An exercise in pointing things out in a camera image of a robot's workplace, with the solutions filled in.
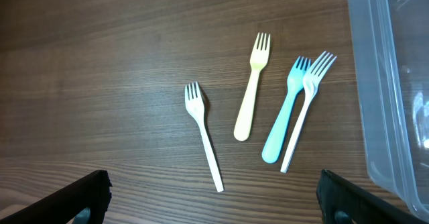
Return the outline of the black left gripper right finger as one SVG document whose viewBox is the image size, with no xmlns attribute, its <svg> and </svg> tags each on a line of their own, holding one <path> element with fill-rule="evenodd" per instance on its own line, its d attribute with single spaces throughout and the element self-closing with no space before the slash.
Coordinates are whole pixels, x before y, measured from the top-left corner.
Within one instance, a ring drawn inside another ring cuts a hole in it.
<svg viewBox="0 0 429 224">
<path fill-rule="evenodd" d="M 427 224 L 330 170 L 321 171 L 316 197 L 324 224 Z"/>
</svg>

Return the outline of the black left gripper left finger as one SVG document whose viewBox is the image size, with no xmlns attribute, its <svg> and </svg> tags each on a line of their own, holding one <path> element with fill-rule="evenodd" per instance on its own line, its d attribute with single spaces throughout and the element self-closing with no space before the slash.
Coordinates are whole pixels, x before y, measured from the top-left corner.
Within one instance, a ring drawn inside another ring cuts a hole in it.
<svg viewBox="0 0 429 224">
<path fill-rule="evenodd" d="M 112 198 L 106 170 L 96 170 L 1 220 L 2 223 L 102 223 Z"/>
</svg>

